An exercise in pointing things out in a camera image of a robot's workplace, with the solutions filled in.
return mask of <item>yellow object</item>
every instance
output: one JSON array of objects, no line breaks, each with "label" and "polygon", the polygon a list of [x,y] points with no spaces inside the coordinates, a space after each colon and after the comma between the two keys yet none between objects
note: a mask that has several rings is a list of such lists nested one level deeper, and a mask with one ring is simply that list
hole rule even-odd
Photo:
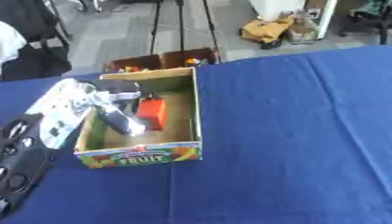
[{"label": "yellow object", "polygon": [[132,73],[132,67],[131,66],[126,66],[125,67],[125,73]]},{"label": "yellow object", "polygon": [[278,19],[274,22],[264,22],[257,19],[242,27],[241,35],[244,39],[270,43],[278,39],[293,23],[293,17]]},{"label": "yellow object", "polygon": [[175,158],[173,161],[184,161],[184,160],[187,160],[188,158],[190,158],[191,156],[196,154],[196,149],[195,148],[177,147],[174,150],[174,152],[176,152],[178,150],[180,150],[179,154],[183,154],[184,151],[186,151],[186,152],[184,153],[184,155],[182,155],[181,157]]}]

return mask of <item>white bag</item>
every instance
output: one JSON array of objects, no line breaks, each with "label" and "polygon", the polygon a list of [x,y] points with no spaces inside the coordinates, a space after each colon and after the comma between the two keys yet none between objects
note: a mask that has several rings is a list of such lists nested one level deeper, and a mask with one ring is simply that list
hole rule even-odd
[{"label": "white bag", "polygon": [[17,30],[0,21],[0,74],[2,64],[17,59],[18,50],[25,45],[25,38]]}]

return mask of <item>table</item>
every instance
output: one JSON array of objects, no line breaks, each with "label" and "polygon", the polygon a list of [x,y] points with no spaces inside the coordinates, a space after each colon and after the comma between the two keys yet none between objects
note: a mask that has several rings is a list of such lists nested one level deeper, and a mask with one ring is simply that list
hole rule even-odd
[{"label": "table", "polygon": [[[391,56],[200,67],[202,161],[89,171],[70,145],[3,223],[391,223]],[[57,80],[0,83],[0,125]]]}]

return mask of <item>tripod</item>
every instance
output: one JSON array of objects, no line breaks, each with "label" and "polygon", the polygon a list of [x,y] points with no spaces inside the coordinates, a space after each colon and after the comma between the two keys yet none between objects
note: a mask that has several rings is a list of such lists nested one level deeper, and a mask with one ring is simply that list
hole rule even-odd
[{"label": "tripod", "polygon": [[[211,32],[211,36],[213,38],[213,46],[215,48],[215,51],[217,52],[217,58],[218,61],[221,63],[221,54],[219,52],[218,48],[218,41],[215,36],[215,25],[213,23],[213,20],[211,18],[211,13],[210,9],[208,6],[208,1],[207,0],[202,0],[203,5],[204,5],[204,10],[206,12],[206,18],[208,22],[208,27]],[[161,9],[161,3],[162,1],[157,2],[157,8],[156,8],[156,13],[155,13],[155,19],[154,19],[154,27],[152,29],[152,41],[151,41],[151,46],[150,46],[150,54],[154,53],[154,47],[155,47],[155,42],[157,38],[157,30],[158,30],[158,21],[159,21],[159,13]],[[184,56],[184,50],[185,50],[185,44],[184,44],[184,0],[176,0],[176,5],[178,6],[178,20],[179,20],[179,47],[180,51],[182,53],[183,61],[185,63],[185,56]]]}]

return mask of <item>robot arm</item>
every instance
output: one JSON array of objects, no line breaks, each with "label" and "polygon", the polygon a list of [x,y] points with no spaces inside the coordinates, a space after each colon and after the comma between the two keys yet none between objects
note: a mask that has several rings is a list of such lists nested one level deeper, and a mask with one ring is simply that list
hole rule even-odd
[{"label": "robot arm", "polygon": [[149,95],[130,80],[65,79],[54,85],[24,115],[1,129],[0,216],[13,212],[44,177],[91,108],[97,108],[99,117],[114,130],[136,136],[146,126],[114,103],[135,102]]}]

